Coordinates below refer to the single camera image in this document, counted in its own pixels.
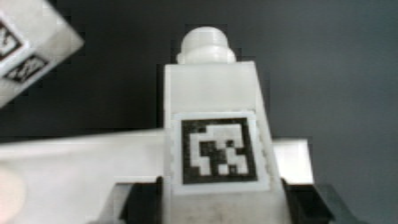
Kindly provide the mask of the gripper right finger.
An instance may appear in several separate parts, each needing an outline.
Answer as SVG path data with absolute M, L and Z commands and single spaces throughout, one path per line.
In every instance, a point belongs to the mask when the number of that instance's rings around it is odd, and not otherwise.
M 293 224 L 355 224 L 355 216 L 329 184 L 291 184 L 283 180 Z

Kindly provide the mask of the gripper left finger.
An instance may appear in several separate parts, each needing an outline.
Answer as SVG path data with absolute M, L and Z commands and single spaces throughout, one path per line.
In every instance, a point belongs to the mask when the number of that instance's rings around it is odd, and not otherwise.
M 164 224 L 162 221 L 164 178 L 132 185 L 117 219 L 123 224 Z

